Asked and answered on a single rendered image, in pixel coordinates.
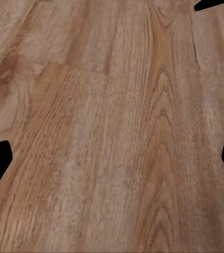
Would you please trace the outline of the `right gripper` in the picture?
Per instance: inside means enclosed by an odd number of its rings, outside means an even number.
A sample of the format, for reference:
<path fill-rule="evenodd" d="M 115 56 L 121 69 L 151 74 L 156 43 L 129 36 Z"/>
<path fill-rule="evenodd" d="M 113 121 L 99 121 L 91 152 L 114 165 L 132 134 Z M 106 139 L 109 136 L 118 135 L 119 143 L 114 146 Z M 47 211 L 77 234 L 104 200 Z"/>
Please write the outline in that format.
<path fill-rule="evenodd" d="M 202 0 L 194 6 L 194 9 L 200 11 L 220 4 L 224 4 L 224 0 Z"/>

